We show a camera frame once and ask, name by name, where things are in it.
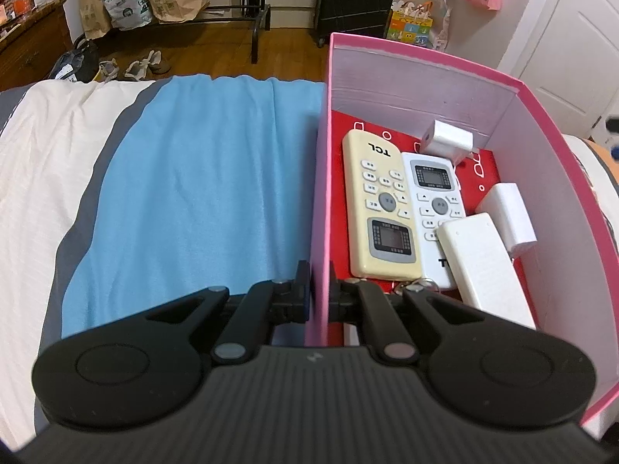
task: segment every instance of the beige remote control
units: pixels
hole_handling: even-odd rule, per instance
[[[388,281],[422,276],[402,154],[370,132],[343,141],[351,274]]]

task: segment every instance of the blue cloth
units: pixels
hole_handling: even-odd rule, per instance
[[[175,77],[103,178],[63,337],[210,285],[245,293],[310,254],[324,85]]]

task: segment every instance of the white power adapter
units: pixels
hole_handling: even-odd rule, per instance
[[[448,159],[458,165],[473,150],[473,133],[435,120],[420,143],[420,153]]]
[[[494,185],[475,212],[490,215],[511,258],[518,258],[537,242],[527,208],[515,183]]]
[[[527,298],[490,216],[448,221],[436,232],[466,305],[535,329]]]

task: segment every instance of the white remote control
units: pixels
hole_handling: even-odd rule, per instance
[[[438,236],[466,305],[535,329],[516,270],[488,213],[450,221]]]
[[[345,135],[342,147],[351,274],[419,279],[419,243],[402,154],[396,145],[359,129]]]
[[[441,157],[402,153],[415,215],[423,277],[441,290],[454,290],[456,281],[436,229],[449,220],[464,218],[464,205],[451,162]]]

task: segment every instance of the red paper lining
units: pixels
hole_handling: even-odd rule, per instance
[[[356,117],[340,113],[331,112],[332,128],[332,173],[331,173],[331,239],[330,239],[330,259],[333,269],[338,279],[352,277],[349,259],[349,240],[348,240],[348,217],[346,210],[346,190],[344,182],[344,160],[342,154],[342,140],[346,132],[352,128],[361,128],[372,132],[396,145],[401,152],[413,152],[419,149],[419,139],[401,132],[386,129],[373,123],[364,122]],[[482,201],[488,190],[500,182],[499,173],[494,162],[494,156],[489,150],[480,150],[478,158],[464,159],[456,167],[456,176],[462,187],[462,201],[467,215],[475,213],[475,208]],[[537,324],[537,316],[533,308],[530,295],[528,293],[527,282],[524,277],[524,270],[520,260],[514,263],[516,274],[522,285],[528,306],[533,314],[533,319]],[[394,283],[391,281],[373,280],[386,293],[392,290]],[[447,294],[459,299],[457,290]],[[329,325],[329,345],[337,346],[343,344],[342,325]]]

